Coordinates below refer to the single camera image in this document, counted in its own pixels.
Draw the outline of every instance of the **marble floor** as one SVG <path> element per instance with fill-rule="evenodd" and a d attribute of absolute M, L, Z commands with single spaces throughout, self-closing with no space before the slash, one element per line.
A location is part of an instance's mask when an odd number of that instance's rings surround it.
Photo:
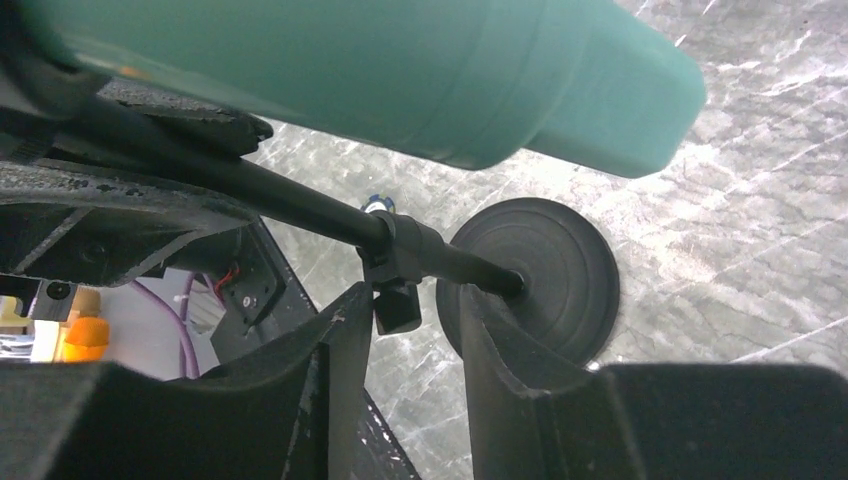
<path fill-rule="evenodd" d="M 482 172 L 301 128 L 254 160 L 359 206 L 375 191 L 450 238 L 539 196 L 610 242 L 623 298 L 608 362 L 813 362 L 848 374 L 848 3 L 623 0 L 694 57 L 709 100 L 664 172 L 614 178 L 528 151 Z M 318 304 L 361 278 L 351 247 L 271 222 Z M 424 326 L 377 337 L 367 387 L 423 478 L 471 478 L 462 365 L 421 288 Z"/>

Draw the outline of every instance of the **round black base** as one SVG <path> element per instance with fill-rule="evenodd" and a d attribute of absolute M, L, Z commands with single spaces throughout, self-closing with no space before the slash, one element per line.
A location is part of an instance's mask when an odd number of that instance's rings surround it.
<path fill-rule="evenodd" d="M 619 278 L 607 242 L 565 205 L 520 198 L 471 218 L 451 244 L 524 279 L 507 305 L 537 341 L 583 366 L 606 344 L 618 314 Z M 460 286 L 439 280 L 436 306 L 445 335 L 461 356 Z"/>

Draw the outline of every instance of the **black pole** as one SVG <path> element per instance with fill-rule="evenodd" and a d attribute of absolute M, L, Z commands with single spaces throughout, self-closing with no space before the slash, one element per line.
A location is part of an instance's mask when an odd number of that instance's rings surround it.
<path fill-rule="evenodd" d="M 112 167 L 223 193 L 260 215 L 369 253 L 383 252 L 392 241 L 386 223 L 373 215 L 239 157 L 187 143 L 146 116 L 108 100 L 90 100 L 63 125 L 55 146 L 84 156 L 93 154 Z M 475 284 L 505 297 L 523 288 L 517 273 L 439 243 L 441 248 L 429 252 L 434 258 L 427 259 L 430 275 Z"/>

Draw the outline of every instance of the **orange object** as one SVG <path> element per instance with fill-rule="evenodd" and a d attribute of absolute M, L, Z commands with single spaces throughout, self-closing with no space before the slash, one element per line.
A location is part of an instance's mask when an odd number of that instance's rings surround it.
<path fill-rule="evenodd" d="M 71 324 L 62 343 L 66 362 L 100 360 L 109 346 L 109 322 L 98 317 L 80 317 Z"/>

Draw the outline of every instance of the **teal object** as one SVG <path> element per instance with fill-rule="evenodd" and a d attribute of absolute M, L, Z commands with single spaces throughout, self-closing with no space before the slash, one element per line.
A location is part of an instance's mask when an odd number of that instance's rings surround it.
<path fill-rule="evenodd" d="M 697 65 L 609 0 L 26 0 L 60 63 L 454 167 L 662 169 Z"/>

